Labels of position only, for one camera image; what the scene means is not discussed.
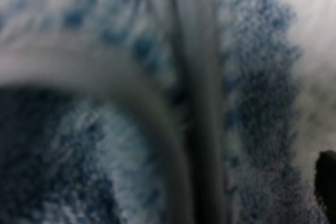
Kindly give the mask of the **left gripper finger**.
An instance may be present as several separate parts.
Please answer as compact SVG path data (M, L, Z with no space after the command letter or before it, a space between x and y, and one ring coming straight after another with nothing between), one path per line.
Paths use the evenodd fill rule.
M335 223L335 151L320 152L316 161L314 194L329 223Z

